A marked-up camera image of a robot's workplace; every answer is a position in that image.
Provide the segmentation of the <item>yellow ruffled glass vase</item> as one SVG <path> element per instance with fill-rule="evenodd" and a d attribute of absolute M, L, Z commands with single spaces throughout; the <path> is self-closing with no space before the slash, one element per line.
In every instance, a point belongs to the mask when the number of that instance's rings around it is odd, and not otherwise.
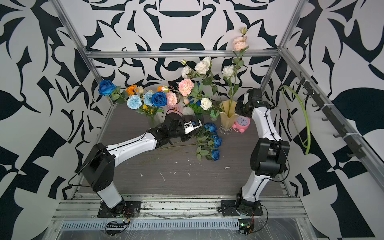
<path fill-rule="evenodd" d="M 224 101 L 219 105 L 220 109 L 222 110 L 220 112 L 221 125 L 219 130 L 222 134 L 230 134 L 233 130 L 233 124 L 239 117 L 239 115 L 235 113 L 236 105 L 236 101 L 232 100 Z"/>

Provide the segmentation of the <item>single blue rose stem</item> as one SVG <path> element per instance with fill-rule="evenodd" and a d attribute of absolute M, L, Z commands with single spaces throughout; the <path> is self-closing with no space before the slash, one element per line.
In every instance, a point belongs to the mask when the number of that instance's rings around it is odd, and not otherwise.
<path fill-rule="evenodd" d="M 208 136 L 218 135 L 218 128 L 214 123 L 207 123 L 203 127 L 199 128 L 198 131 L 199 132 L 193 138 L 191 138 L 189 141 L 187 141 L 185 143 L 181 143 L 181 144 L 194 143 L 200 137 L 208 137 Z"/>

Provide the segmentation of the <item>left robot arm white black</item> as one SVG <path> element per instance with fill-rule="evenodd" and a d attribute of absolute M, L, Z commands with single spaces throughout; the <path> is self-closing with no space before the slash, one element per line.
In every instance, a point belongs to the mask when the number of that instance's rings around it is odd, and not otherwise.
<path fill-rule="evenodd" d="M 114 184 L 115 168 L 141 153 L 170 144 L 174 138 L 185 142 L 196 135 L 203 126 L 204 120 L 195 116 L 169 113 L 163 123 L 146 130 L 136 138 L 115 145 L 94 145 L 80 173 L 90 184 L 90 188 L 101 197 L 102 208 L 119 215 L 126 208 L 126 202 Z"/>

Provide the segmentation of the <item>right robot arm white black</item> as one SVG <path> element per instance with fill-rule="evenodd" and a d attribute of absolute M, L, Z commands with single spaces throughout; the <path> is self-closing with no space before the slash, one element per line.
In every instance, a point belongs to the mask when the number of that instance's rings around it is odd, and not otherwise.
<path fill-rule="evenodd" d="M 244 100 L 239 101 L 235 113 L 251 118 L 257 128 L 259 139 L 251 154 L 252 173 L 247 183 L 237 194 L 236 208 L 240 214 L 261 210 L 260 194 L 264 187 L 286 166 L 290 145 L 283 141 L 275 129 L 271 117 L 273 107 L 263 100 L 261 89 L 249 89 Z"/>

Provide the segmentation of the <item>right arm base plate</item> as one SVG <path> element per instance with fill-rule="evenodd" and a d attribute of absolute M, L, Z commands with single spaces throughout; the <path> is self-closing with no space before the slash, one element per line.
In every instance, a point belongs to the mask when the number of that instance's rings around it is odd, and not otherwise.
<path fill-rule="evenodd" d="M 245 200 L 222 200 L 218 213 L 232 217 L 259 217 L 263 215 L 260 201 L 249 202 Z"/>

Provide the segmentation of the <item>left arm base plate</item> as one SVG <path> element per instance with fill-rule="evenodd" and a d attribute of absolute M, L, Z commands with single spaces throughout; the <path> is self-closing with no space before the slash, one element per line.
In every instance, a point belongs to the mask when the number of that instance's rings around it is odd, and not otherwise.
<path fill-rule="evenodd" d="M 98 218 L 132 218 L 136 217 L 141 211 L 141 201 L 122 200 L 113 208 L 109 208 L 104 201 L 101 201 L 97 217 Z"/>

